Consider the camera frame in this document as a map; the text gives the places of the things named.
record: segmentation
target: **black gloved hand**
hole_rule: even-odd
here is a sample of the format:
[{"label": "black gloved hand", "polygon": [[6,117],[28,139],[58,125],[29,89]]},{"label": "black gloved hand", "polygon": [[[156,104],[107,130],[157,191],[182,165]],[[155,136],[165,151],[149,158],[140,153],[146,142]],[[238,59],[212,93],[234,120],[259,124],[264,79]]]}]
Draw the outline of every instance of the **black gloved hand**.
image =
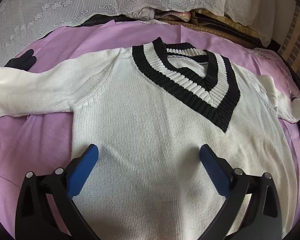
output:
[{"label": "black gloved hand", "polygon": [[29,49],[20,57],[10,59],[5,67],[28,71],[37,61],[37,58],[33,56],[33,53],[33,49]]}]

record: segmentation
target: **v-neck neckline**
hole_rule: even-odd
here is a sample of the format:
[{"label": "v-neck neckline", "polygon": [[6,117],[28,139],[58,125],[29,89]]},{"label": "v-neck neckline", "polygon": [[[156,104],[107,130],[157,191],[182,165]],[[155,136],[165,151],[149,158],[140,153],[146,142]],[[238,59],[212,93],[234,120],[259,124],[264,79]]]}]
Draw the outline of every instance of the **v-neck neckline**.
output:
[{"label": "v-neck neckline", "polygon": [[[228,58],[199,50],[189,43],[165,44],[161,38],[132,47],[132,56],[138,69],[148,79],[226,132],[240,99],[240,90]],[[188,57],[197,63],[207,62],[207,74],[202,78],[186,66],[176,68],[168,57]]]}]

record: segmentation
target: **white sleeve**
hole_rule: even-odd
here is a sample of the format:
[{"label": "white sleeve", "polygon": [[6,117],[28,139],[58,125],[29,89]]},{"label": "white sleeve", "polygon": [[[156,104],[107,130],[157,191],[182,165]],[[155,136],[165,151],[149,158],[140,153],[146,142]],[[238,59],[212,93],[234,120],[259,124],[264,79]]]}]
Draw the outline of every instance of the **white sleeve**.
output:
[{"label": "white sleeve", "polygon": [[119,52],[87,53],[43,73],[0,67],[0,117],[71,111],[96,89]]},{"label": "white sleeve", "polygon": [[300,99],[291,101],[284,93],[276,89],[274,80],[268,75],[255,75],[249,70],[236,65],[243,73],[242,78],[249,79],[250,84],[261,98],[276,111],[278,117],[295,123],[300,120]]}]

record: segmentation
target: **metal bolt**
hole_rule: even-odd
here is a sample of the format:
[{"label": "metal bolt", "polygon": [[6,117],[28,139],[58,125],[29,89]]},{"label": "metal bolt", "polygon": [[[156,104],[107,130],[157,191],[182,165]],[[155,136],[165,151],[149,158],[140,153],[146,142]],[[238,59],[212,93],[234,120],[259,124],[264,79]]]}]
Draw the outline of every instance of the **metal bolt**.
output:
[{"label": "metal bolt", "polygon": [[29,179],[33,176],[33,172],[32,171],[29,171],[27,174],[26,174],[26,177]]},{"label": "metal bolt", "polygon": [[237,175],[242,175],[243,174],[243,170],[239,169],[239,168],[235,168],[234,169],[234,173]]},{"label": "metal bolt", "polygon": [[272,175],[271,175],[269,172],[266,172],[266,173],[265,173],[265,177],[266,177],[267,179],[271,179],[271,178],[272,178]]},{"label": "metal bolt", "polygon": [[63,168],[57,168],[55,171],[54,171],[55,174],[57,175],[60,175],[63,173]]}]

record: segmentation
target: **pink bed sheet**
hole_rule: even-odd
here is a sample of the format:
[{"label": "pink bed sheet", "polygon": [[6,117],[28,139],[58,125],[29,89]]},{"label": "pink bed sheet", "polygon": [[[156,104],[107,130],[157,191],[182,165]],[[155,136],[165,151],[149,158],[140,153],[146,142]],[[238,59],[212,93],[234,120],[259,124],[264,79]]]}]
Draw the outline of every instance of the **pink bed sheet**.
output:
[{"label": "pink bed sheet", "polygon": [[[266,50],[256,53],[218,36],[179,25],[111,21],[94,27],[64,26],[46,38],[34,41],[25,50],[33,49],[37,57],[30,72],[40,73],[87,52],[138,46],[157,37],[162,37],[165,43],[190,42],[197,48],[222,54],[255,74],[271,75],[277,89],[289,95],[289,77],[283,71],[285,66],[273,53]],[[72,119],[71,113],[0,118],[0,222],[12,236],[24,175],[28,171],[34,171],[36,175],[48,174],[69,163]],[[300,134],[296,124],[283,120],[280,122],[291,149],[298,178],[297,221],[300,217]]]}]

